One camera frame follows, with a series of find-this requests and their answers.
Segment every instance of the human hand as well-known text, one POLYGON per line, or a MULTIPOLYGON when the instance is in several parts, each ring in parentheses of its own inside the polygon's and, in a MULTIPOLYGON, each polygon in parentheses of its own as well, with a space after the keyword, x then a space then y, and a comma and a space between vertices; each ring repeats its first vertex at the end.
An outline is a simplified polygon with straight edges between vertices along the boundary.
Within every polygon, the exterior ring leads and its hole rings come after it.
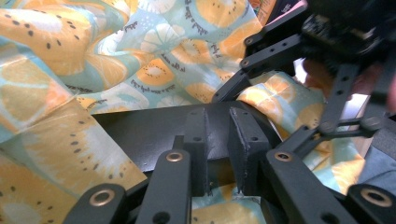
MULTIPOLYGON (((304 60, 303 67, 307 73, 305 86, 321 89, 325 97, 329 97, 332 90, 333 77, 328 72, 326 66, 323 63, 304 60)), ((369 95, 373 91, 382 69, 383 66, 380 63, 372 64, 366 68, 356 78, 352 88, 352 94, 359 93, 369 95)), ((393 78, 389 86, 387 106, 389 112, 396 112, 396 77, 393 78)))

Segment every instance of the fruit print fabric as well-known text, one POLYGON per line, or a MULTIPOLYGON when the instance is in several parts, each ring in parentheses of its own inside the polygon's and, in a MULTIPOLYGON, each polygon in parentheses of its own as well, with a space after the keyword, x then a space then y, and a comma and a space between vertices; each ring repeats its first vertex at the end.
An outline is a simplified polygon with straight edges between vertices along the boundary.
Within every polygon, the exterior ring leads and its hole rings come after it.
MULTIPOLYGON (((0 223, 61 223, 95 184, 143 180, 90 114, 208 103, 261 29, 244 0, 0 0, 0 18, 0 223)), ((257 82, 241 100, 284 136, 317 122, 302 111, 321 96, 283 75, 257 82)), ((342 192, 363 164, 347 140, 304 160, 342 192)), ((264 223, 234 186, 193 204, 193 223, 264 223)))

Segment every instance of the patterned cloth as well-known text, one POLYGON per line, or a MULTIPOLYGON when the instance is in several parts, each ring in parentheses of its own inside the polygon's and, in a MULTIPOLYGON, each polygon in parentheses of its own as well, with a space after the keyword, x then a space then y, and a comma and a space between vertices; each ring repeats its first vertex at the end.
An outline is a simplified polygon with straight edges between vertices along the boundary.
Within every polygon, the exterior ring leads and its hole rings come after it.
MULTIPOLYGON (((209 103, 262 28, 248 1, 0 0, 0 223, 61 223, 87 189, 145 179, 91 114, 209 103)), ((283 137, 315 125, 323 97, 268 73, 239 100, 283 137)), ((305 158, 346 192, 364 164, 348 139, 305 158)), ((192 222, 263 223, 233 186, 194 198, 192 222)))

